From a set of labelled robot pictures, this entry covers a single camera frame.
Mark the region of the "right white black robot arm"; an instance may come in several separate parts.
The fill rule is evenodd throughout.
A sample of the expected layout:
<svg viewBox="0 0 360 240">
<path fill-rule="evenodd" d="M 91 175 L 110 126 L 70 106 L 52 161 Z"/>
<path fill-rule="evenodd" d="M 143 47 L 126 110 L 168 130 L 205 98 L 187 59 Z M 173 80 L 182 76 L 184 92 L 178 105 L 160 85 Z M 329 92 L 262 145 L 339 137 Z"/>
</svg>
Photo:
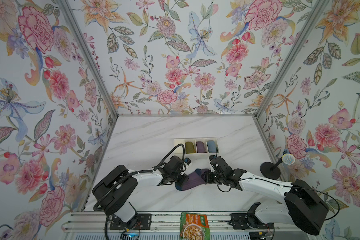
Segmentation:
<svg viewBox="0 0 360 240">
<path fill-rule="evenodd" d="M 275 205 L 256 202 L 247 211 L 247 225 L 280 223 L 295 225 L 317 236 L 329 208 L 306 182 L 281 182 L 254 175 L 243 169 L 233 170 L 222 157 L 209 157 L 211 170 L 201 174 L 206 184 L 225 185 L 230 189 L 253 192 L 275 200 Z"/>
</svg>

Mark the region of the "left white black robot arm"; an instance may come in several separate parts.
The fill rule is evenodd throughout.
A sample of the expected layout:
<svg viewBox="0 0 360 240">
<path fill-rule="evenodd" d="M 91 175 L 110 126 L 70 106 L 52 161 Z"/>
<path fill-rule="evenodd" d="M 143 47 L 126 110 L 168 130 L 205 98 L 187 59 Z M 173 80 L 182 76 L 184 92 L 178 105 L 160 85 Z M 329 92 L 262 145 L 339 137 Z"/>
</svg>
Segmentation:
<svg viewBox="0 0 360 240">
<path fill-rule="evenodd" d="M 117 217 L 123 223 L 131 222 L 137 218 L 137 210 L 130 203 L 135 190 L 171 184 L 182 186 L 188 179 L 185 171 L 191 163 L 189 158 L 172 156 L 168 163 L 151 170 L 130 171 L 119 165 L 93 188 L 97 200 L 93 210 Z"/>
</svg>

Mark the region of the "purple yellow teal sock pair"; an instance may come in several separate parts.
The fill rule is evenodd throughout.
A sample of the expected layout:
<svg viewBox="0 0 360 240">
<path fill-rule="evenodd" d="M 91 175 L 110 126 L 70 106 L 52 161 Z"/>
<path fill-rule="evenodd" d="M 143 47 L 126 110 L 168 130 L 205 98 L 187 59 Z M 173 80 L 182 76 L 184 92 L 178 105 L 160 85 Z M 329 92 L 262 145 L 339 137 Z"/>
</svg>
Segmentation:
<svg viewBox="0 0 360 240">
<path fill-rule="evenodd" d="M 187 191 L 193 188 L 196 188 L 201 185 L 206 185 L 206 176 L 207 172 L 211 172 L 209 169 L 196 169 L 188 175 L 188 179 L 184 182 L 182 186 L 178 183 L 175 184 L 175 187 L 178 191 Z"/>
</svg>

